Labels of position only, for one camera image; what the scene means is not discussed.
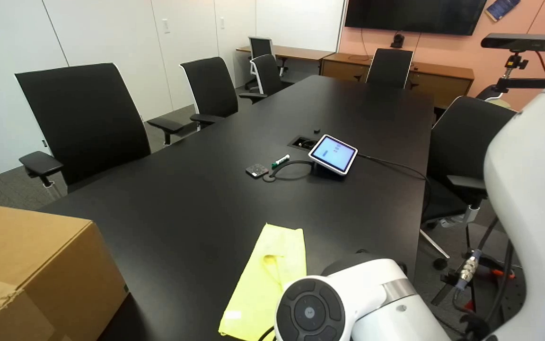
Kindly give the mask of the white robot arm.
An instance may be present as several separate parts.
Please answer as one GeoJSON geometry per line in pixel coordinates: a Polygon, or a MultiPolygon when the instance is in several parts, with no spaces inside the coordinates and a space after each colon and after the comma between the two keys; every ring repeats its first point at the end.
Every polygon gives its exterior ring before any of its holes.
{"type": "MultiPolygon", "coordinates": [[[[545,88],[491,139],[483,179],[521,259],[523,308],[481,341],[545,341],[545,88]]],[[[388,257],[309,274],[286,285],[279,341],[449,341],[441,321],[388,257]]]]}

